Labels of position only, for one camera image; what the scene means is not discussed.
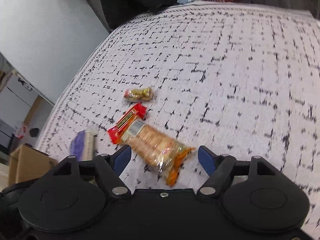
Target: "table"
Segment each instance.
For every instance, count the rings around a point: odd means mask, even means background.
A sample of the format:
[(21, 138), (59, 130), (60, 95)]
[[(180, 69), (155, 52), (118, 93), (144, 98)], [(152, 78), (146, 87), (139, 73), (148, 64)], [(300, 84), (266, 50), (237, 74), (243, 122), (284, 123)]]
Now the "table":
[[(310, 199), (303, 229), (320, 237), (320, 31), (312, 17), (282, 9), (196, 2), (141, 14), (98, 46), (61, 95), (37, 149), (69, 155), (77, 132), (97, 128), (96, 154), (114, 153), (106, 131), (129, 109), (130, 87), (153, 86), (146, 122), (177, 140), (238, 160), (261, 155)], [(208, 178), (189, 156), (173, 188)], [(120, 178), (168, 188), (132, 154)]]

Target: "barcode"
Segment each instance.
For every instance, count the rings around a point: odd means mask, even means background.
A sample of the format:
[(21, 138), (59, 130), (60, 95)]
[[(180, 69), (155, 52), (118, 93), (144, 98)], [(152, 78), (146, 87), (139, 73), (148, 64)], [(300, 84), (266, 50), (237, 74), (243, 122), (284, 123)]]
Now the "barcode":
[(130, 125), (128, 131), (132, 134), (134, 134), (134, 136), (136, 136), (138, 134), (138, 132), (140, 131), (140, 129), (145, 125), (145, 123), (139, 119), (135, 120), (133, 122), (132, 125)]

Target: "plastic packaging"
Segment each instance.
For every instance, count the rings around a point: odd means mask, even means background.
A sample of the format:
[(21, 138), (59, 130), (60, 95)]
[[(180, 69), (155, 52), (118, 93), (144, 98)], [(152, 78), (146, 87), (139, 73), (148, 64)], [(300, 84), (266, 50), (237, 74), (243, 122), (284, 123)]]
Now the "plastic packaging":
[(112, 143), (120, 143), (123, 133), (137, 118), (142, 119), (146, 114), (146, 110), (147, 108), (140, 103), (137, 103), (133, 107), (131, 107), (125, 113), (125, 115), (116, 123), (116, 125), (108, 130), (108, 134)]
[(183, 159), (192, 148), (159, 132), (152, 126), (136, 119), (121, 137), (124, 144), (129, 144), (147, 164), (166, 178), (173, 186), (179, 174)]
[(124, 98), (130, 102), (150, 101), (154, 96), (154, 90), (151, 87), (142, 89), (127, 89), (124, 92)]
[(89, 161), (93, 158), (94, 135), (93, 128), (87, 128), (79, 133), (70, 143), (70, 154), (75, 155), (77, 161)]

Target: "red and orange snack package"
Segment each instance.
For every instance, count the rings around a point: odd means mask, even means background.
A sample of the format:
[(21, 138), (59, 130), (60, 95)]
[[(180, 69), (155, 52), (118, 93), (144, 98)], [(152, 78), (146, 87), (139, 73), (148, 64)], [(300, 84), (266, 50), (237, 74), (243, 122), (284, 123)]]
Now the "red and orange snack package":
[(111, 141), (129, 144), (147, 164), (166, 178), (169, 186), (176, 183), (180, 164), (193, 148), (187, 147), (141, 119), (145, 107), (140, 103), (132, 107), (110, 130)]

